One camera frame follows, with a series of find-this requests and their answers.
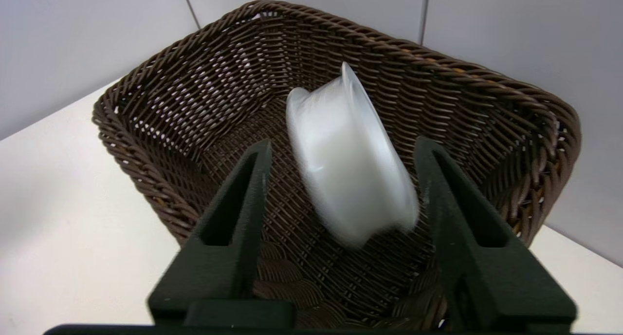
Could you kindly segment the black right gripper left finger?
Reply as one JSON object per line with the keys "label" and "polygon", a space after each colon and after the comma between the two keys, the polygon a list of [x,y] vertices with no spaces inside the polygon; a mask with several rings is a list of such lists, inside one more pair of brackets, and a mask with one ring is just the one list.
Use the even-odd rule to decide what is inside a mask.
{"label": "black right gripper left finger", "polygon": [[156,326],[293,328],[294,305],[252,295],[272,148],[250,146],[218,189],[147,305]]}

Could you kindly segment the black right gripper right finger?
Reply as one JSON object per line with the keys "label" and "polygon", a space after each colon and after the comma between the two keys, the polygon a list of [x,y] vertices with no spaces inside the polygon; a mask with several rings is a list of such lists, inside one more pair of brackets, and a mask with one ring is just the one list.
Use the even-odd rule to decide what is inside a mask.
{"label": "black right gripper right finger", "polygon": [[569,332],[578,309],[437,142],[414,164],[454,332]]}

